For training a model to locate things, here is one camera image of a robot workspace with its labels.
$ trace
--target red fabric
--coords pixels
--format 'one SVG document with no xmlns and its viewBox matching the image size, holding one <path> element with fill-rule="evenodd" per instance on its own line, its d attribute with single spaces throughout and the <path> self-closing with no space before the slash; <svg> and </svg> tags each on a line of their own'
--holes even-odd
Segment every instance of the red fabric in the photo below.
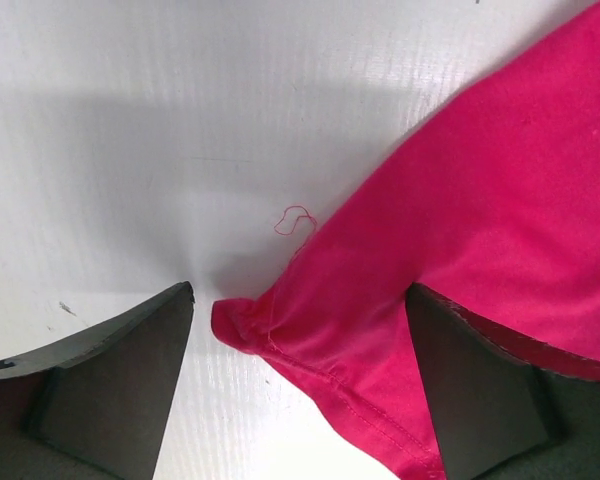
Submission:
<svg viewBox="0 0 600 480">
<path fill-rule="evenodd" d="M 444 478 L 407 327 L 422 282 L 600 360 L 600 2 L 458 95 L 219 339 L 261 355 L 401 479 Z"/>
</svg>

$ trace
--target white surface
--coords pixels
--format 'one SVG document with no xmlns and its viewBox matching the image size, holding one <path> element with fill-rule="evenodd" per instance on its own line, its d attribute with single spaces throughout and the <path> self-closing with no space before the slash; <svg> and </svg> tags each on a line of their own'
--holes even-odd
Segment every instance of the white surface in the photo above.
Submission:
<svg viewBox="0 0 600 480">
<path fill-rule="evenodd" d="M 157 479 L 390 479 L 211 302 L 261 293 L 391 145 L 587 0 L 0 0 L 0 358 L 198 300 Z M 60 308 L 60 302 L 75 313 Z"/>
</svg>

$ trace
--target red cloth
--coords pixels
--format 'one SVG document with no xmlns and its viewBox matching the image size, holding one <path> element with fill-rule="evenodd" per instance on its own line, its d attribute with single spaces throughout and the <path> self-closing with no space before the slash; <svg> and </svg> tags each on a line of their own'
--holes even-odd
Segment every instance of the red cloth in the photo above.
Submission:
<svg viewBox="0 0 600 480">
<path fill-rule="evenodd" d="M 416 281 L 600 360 L 600 2 L 458 95 L 212 327 L 399 478 L 441 479 L 405 314 Z"/>
</svg>

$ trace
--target white table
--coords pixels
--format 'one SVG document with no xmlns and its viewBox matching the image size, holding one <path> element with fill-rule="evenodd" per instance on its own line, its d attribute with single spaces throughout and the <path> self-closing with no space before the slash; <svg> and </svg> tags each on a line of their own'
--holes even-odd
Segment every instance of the white table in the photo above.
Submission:
<svg viewBox="0 0 600 480">
<path fill-rule="evenodd" d="M 391 479 L 214 299 L 255 296 L 395 143 L 591 0 L 0 0 L 0 358 L 190 280 L 156 479 Z"/>
</svg>

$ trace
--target pink towel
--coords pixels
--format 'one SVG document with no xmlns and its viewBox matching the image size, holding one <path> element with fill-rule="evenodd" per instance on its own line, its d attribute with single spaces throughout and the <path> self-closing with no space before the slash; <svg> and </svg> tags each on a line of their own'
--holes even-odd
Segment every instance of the pink towel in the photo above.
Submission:
<svg viewBox="0 0 600 480">
<path fill-rule="evenodd" d="M 217 302 L 212 327 L 399 478 L 442 479 L 413 282 L 600 360 L 600 2 L 459 94 L 268 292 Z"/>
</svg>

